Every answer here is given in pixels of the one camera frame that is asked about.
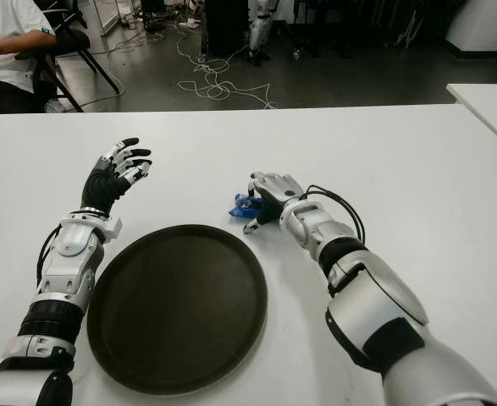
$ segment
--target black cable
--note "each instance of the black cable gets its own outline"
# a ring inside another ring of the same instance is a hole
[[[343,199],[341,196],[337,195],[336,193],[331,192],[330,190],[326,190],[321,186],[317,186],[316,184],[311,184],[308,187],[308,189],[306,189],[306,192],[301,196],[301,198],[306,199],[306,197],[309,195],[322,195],[328,197],[331,200],[334,200],[339,205],[341,205],[353,220],[353,223],[356,227],[357,237],[362,243],[365,244],[365,226],[363,225],[361,217],[357,214],[356,210],[353,208],[353,206],[350,203],[348,203],[345,199]]]
[[[39,258],[37,259],[37,267],[36,267],[36,276],[37,276],[37,286],[41,283],[41,271],[43,269],[43,263],[45,262],[45,259],[47,258],[47,255],[49,252],[51,252],[51,247],[48,247],[48,243],[51,241],[51,239],[56,238],[58,234],[60,233],[60,228],[62,228],[62,225],[59,224],[58,227],[54,228],[50,234],[48,234],[47,239],[45,239],[45,242],[43,243],[43,246],[41,247],[41,251],[39,252]]]

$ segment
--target black joint cover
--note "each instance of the black joint cover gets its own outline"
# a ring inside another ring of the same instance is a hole
[[[365,266],[363,264],[359,264],[359,266],[356,266],[340,280],[339,284],[336,287],[328,284],[327,289],[331,297],[333,298],[338,292],[344,289],[348,285],[348,283],[353,281],[357,277],[359,271],[361,271],[362,269],[365,269]]]
[[[51,374],[39,394],[36,406],[70,406],[73,397],[73,382],[67,374]]]
[[[75,344],[83,313],[75,304],[61,300],[33,303],[22,321],[19,336],[56,337]]]
[[[378,367],[371,362],[364,353],[359,351],[355,345],[348,339],[348,337],[340,330],[340,328],[334,322],[329,309],[325,313],[325,320],[327,322],[327,327],[333,334],[336,341],[339,342],[340,346],[350,355],[351,360],[356,364],[365,368],[366,370],[373,370],[374,372],[379,372]]]
[[[403,317],[381,326],[363,345],[363,351],[378,366],[382,377],[405,355],[425,347],[425,342]]]
[[[361,241],[353,237],[341,237],[334,239],[325,247],[319,255],[319,265],[325,277],[329,277],[331,268],[342,257],[355,251],[366,251],[367,247]]]
[[[38,357],[11,357],[0,363],[2,370],[61,370],[66,374],[73,370],[73,357],[64,348],[54,347],[50,356]]]

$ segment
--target chair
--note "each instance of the chair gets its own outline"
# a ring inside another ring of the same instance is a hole
[[[52,68],[47,63],[47,56],[52,60],[61,55],[66,55],[72,52],[77,52],[83,61],[96,73],[99,72],[103,78],[111,85],[115,93],[120,94],[119,88],[109,77],[103,67],[96,59],[88,52],[90,48],[90,40],[88,36],[81,30],[71,29],[69,26],[78,21],[84,28],[88,28],[82,12],[79,10],[78,0],[57,0],[49,8],[42,10],[47,16],[47,19],[54,28],[57,44],[55,47],[45,50],[34,50],[22,52],[15,56],[15,59],[34,58],[37,61],[36,72],[34,73],[34,88],[39,80],[40,74],[44,71],[54,84],[60,89],[69,102],[73,105],[77,112],[83,112],[79,103],[69,93],[68,89],[54,73]]]

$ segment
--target robotic hand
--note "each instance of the robotic hand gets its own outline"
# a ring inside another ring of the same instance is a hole
[[[262,196],[245,233],[279,219],[329,282],[325,319],[357,365],[382,375],[391,406],[497,406],[497,392],[459,354],[439,343],[415,294],[345,224],[302,193],[291,176],[254,173]]]
[[[68,406],[73,385],[75,340],[103,259],[103,244],[118,237],[122,223],[113,203],[148,174],[149,150],[129,149],[139,140],[115,144],[97,161],[82,194],[80,210],[66,216],[41,251],[37,293],[0,359],[0,405]]]

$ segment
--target black chair leg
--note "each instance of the black chair leg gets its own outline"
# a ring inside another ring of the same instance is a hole
[[[92,69],[94,73],[96,73],[97,72],[96,67],[92,62],[90,62],[90,60],[86,57],[86,55],[82,51],[77,51],[77,53],[82,58],[82,60],[85,61],[88,66],[90,66],[90,69]]]
[[[54,82],[56,86],[62,91],[62,93],[66,96],[66,98],[69,100],[69,102],[73,105],[74,109],[77,112],[84,112],[84,110],[79,106],[79,103],[75,101],[73,96],[71,96],[71,93],[69,93],[68,89],[64,86],[62,81],[58,78],[58,76],[52,71],[51,67],[48,66],[47,62],[41,63],[41,68],[47,72],[48,77],[51,78],[51,80]]]
[[[109,75],[107,74],[107,72],[105,72],[105,70],[102,68],[102,66],[99,63],[97,63],[96,59],[94,59],[94,57],[86,49],[85,50],[81,50],[81,51],[94,64],[94,66],[96,67],[96,69],[99,70],[99,73],[102,74],[103,78],[111,85],[111,87],[114,89],[114,91],[116,92],[116,94],[119,95],[120,94],[119,87],[116,86],[116,84],[109,77]]]

